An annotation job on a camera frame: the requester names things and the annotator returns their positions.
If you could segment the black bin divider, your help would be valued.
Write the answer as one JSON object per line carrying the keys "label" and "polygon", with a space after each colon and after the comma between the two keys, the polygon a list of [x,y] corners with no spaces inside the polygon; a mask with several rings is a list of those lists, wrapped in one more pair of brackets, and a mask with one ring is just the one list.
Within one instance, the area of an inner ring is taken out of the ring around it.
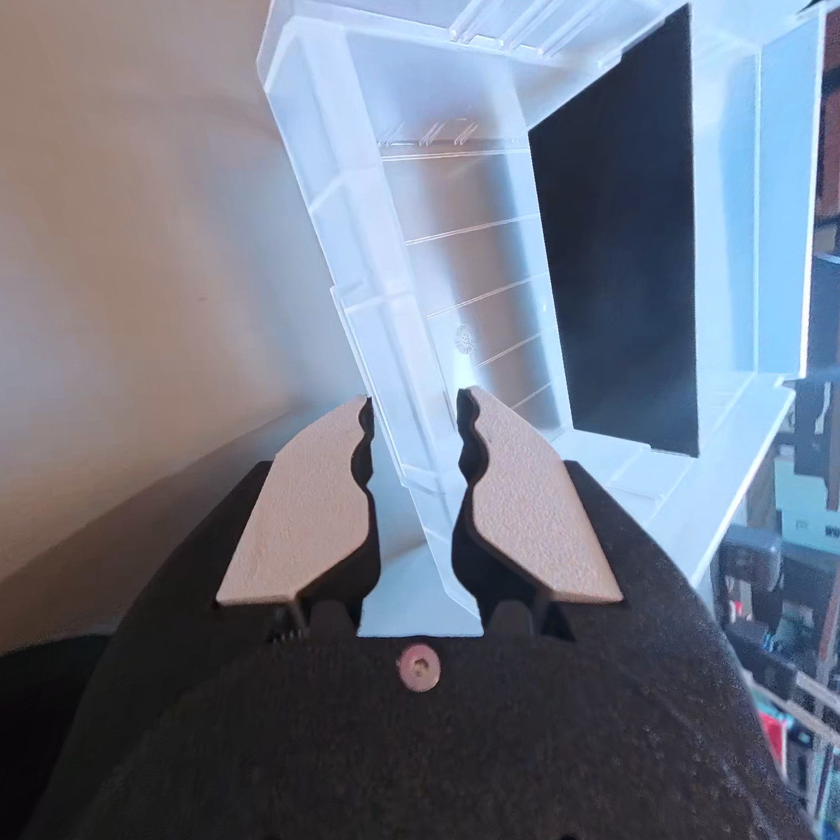
{"label": "black bin divider", "polygon": [[690,6],[528,132],[573,426],[696,458]]}

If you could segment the clear plastic bin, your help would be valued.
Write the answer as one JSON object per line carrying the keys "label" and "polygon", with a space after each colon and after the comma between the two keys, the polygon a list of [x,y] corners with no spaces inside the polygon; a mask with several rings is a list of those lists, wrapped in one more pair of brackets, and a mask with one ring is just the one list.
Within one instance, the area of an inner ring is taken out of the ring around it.
{"label": "clear plastic bin", "polygon": [[527,128],[685,2],[271,2],[257,56],[376,430],[447,594],[478,384],[579,460],[700,591],[805,372],[827,16],[692,2],[699,458],[572,418]]}

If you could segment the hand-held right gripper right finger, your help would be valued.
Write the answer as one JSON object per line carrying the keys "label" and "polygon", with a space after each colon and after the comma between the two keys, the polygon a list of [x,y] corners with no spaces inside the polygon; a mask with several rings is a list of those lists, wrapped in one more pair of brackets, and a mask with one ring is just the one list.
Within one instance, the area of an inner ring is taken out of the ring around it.
{"label": "hand-held right gripper right finger", "polygon": [[561,604],[622,604],[562,457],[483,388],[459,390],[456,402],[466,487],[451,564],[476,601],[481,625],[559,627]]}

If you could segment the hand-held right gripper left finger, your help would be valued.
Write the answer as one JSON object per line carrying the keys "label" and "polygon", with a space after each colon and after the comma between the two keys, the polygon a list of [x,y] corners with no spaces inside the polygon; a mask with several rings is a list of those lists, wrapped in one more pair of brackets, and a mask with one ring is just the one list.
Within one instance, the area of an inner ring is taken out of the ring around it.
{"label": "hand-held right gripper left finger", "polygon": [[272,606],[284,629],[357,634],[382,572],[372,400],[358,395],[274,457],[219,588],[221,607]]}

